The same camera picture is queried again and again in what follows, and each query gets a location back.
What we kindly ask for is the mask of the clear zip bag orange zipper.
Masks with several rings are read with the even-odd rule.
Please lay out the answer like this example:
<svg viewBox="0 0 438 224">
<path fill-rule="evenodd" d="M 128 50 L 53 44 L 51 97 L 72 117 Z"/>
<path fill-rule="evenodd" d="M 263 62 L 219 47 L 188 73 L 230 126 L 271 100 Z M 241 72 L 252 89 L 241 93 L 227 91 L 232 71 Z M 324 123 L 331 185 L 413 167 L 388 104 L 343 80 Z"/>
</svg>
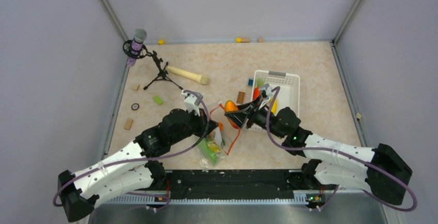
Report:
<svg viewBox="0 0 438 224">
<path fill-rule="evenodd" d="M 241 130 L 234 129 L 229 123 L 229 121 L 227 120 L 227 117 L 225 117 L 224 105 L 225 102 L 218 100 L 215 103 L 212 103 L 208 106 L 211 120 L 216 122 L 221 122 L 224 125 L 224 130 L 221 132 L 219 127 L 217 127 L 209 135 L 207 135 L 205 139 L 213 140 L 217 145 L 219 145 L 222 148 L 222 158 L 217 165 L 213 167 L 204 167 L 200 162 L 202 155 L 198 150 L 200 154 L 199 163 L 203 171 L 216 169 L 219 166 L 223 165 L 227 157 L 230 155 L 234 143 L 237 141 L 237 139 L 240 136 Z"/>
</svg>

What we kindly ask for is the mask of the white perforated plastic basket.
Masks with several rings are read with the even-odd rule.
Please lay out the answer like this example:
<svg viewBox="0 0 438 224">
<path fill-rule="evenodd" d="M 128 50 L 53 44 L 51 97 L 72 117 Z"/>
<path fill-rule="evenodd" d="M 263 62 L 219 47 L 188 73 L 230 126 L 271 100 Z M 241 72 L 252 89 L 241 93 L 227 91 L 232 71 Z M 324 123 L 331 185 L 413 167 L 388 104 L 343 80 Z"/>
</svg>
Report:
<svg viewBox="0 0 438 224">
<path fill-rule="evenodd" d="M 280 87 L 276 98 L 276 109 L 273 113 L 277 116 L 278 112 L 286 107 L 293 110 L 297 117 L 300 115 L 300 77 L 296 74 L 275 72 L 268 70 L 256 70 L 252 77 L 252 90 L 249 100 L 253 99 L 255 88 L 260 82 L 269 84 L 272 88 Z"/>
</svg>

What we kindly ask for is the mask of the yellow green toy lemon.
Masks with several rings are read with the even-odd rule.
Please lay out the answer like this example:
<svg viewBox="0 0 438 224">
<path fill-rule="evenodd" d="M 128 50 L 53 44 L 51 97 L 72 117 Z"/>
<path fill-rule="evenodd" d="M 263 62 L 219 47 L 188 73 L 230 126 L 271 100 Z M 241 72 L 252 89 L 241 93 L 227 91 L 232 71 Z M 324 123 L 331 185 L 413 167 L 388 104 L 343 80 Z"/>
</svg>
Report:
<svg viewBox="0 0 438 224">
<path fill-rule="evenodd" d="M 207 147 L 212 153 L 222 152 L 222 148 L 219 145 L 217 145 L 215 142 L 208 142 Z"/>
</svg>

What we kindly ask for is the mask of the green orange toy mango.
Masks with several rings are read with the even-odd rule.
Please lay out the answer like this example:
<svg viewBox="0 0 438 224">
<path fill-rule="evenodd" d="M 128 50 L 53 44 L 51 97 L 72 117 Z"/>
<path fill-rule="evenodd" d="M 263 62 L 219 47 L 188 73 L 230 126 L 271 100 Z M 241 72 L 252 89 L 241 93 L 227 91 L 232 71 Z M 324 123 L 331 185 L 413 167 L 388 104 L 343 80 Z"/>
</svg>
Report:
<svg viewBox="0 0 438 224">
<path fill-rule="evenodd" d="M 221 132 L 224 130 L 224 125 L 221 122 L 218 122 L 218 127 Z"/>
</svg>

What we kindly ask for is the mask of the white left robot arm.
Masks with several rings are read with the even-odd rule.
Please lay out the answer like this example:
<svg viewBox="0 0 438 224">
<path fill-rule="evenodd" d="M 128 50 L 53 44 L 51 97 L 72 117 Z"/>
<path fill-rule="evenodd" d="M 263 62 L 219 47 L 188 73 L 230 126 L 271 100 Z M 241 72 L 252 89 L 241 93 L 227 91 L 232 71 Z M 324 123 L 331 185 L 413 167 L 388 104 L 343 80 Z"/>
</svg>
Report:
<svg viewBox="0 0 438 224">
<path fill-rule="evenodd" d="M 68 222 L 86 219 L 102 203 L 127 192 L 162 188 L 166 171 L 160 160 L 169 157 L 171 147 L 193 135 L 202 140 L 217 128 L 203 109 L 199 115 L 173 109 L 106 159 L 77 172 L 60 173 L 57 198 Z"/>
</svg>

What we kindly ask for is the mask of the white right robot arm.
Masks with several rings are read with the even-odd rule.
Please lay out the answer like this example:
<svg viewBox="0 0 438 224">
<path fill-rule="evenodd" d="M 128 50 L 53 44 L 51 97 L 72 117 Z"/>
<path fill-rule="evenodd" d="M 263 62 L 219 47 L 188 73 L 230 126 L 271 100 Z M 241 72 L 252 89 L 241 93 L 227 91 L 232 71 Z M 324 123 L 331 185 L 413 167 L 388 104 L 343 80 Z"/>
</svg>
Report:
<svg viewBox="0 0 438 224">
<path fill-rule="evenodd" d="M 300 119 L 289 107 L 274 114 L 259 100 L 243 105 L 227 101 L 224 111 L 235 128 L 259 126 L 270 139 L 284 140 L 280 148 L 307 158 L 301 171 L 303 183 L 310 189 L 323 185 L 358 188 L 395 206 L 403 203 L 406 193 L 413 193 L 408 187 L 412 169 L 388 145 L 369 148 L 329 140 L 300 127 Z"/>
</svg>

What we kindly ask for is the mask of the green toy cucumber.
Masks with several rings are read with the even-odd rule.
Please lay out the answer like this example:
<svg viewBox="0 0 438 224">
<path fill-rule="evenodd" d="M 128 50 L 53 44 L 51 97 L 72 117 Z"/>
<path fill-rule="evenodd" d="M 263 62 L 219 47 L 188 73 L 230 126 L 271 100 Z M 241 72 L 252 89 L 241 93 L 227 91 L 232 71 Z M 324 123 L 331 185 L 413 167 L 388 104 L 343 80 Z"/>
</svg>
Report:
<svg viewBox="0 0 438 224">
<path fill-rule="evenodd" d="M 215 165 L 218 164 L 218 162 L 221 160 L 222 158 L 222 152 L 221 153 L 212 153 L 208 147 L 207 147 L 207 143 L 208 142 L 214 142 L 211 139 L 203 139 L 199 144 L 198 144 L 198 150 L 200 151 L 202 158 L 200 160 L 201 164 L 204 167 L 213 167 Z"/>
</svg>

